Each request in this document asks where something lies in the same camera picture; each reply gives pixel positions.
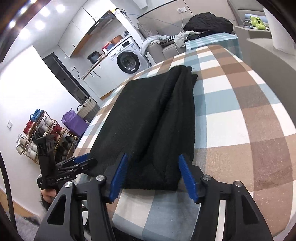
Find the purple bag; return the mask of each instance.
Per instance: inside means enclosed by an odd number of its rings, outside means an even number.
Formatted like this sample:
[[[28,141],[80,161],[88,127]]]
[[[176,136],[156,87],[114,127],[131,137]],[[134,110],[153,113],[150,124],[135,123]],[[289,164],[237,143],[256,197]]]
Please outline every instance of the purple bag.
[[[78,137],[81,136],[89,126],[74,110],[72,110],[72,108],[63,115],[62,123]]]

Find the white shoe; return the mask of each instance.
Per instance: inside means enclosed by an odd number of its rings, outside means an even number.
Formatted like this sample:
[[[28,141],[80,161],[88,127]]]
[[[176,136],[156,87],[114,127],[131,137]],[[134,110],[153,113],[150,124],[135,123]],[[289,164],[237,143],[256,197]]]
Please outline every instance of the white shoe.
[[[25,146],[25,145],[27,144],[27,138],[25,138],[25,137],[21,137],[21,138],[20,138],[20,143],[21,143],[23,146]]]
[[[45,123],[42,123],[41,127],[40,127],[42,130],[44,130],[46,133],[49,131],[49,127],[45,124]]]
[[[16,150],[17,150],[17,152],[21,155],[22,152],[23,152],[23,150],[24,150],[24,147],[23,147],[22,145],[18,145],[18,146],[16,147]]]
[[[33,151],[38,153],[37,145],[34,142],[31,142],[30,147],[32,148]]]
[[[51,126],[53,125],[53,123],[54,123],[54,121],[53,121],[51,118],[49,118],[48,116],[45,118],[44,122],[45,122],[49,127],[51,127]]]
[[[33,151],[31,148],[28,149],[27,154],[33,159],[36,159],[37,153]]]

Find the dark door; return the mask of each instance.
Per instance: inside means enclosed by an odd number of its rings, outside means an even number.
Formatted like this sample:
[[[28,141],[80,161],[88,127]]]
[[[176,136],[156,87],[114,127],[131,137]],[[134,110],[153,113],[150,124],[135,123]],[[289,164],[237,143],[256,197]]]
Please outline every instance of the dark door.
[[[90,95],[77,82],[77,80],[69,73],[65,66],[60,62],[57,56],[52,53],[46,56],[43,61],[61,84],[69,91],[69,93],[80,103]]]

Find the ceiling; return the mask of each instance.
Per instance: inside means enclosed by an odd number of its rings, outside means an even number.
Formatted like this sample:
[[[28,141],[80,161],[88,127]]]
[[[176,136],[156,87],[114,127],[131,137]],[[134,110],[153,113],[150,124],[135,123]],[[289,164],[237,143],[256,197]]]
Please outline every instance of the ceiling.
[[[30,32],[30,36],[25,40],[20,36],[16,38],[3,64],[8,63],[30,45],[33,45],[40,55],[56,46],[68,24],[86,1],[87,0],[51,0],[51,2],[46,5],[46,8],[50,11],[49,16],[44,17],[39,12],[30,20],[25,26]],[[56,10],[56,6],[59,4],[65,6],[65,11],[63,13],[58,13]],[[45,27],[42,30],[37,30],[35,28],[35,23],[38,20],[45,23]]]

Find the black sweater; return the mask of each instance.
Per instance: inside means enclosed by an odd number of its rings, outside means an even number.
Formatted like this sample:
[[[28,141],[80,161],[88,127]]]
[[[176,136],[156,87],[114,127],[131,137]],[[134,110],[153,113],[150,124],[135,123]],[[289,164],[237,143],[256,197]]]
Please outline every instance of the black sweater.
[[[176,190],[178,156],[193,159],[195,110],[192,88],[197,75],[176,66],[166,73],[127,83],[105,121],[89,157],[103,174],[121,152],[128,154],[125,188]]]

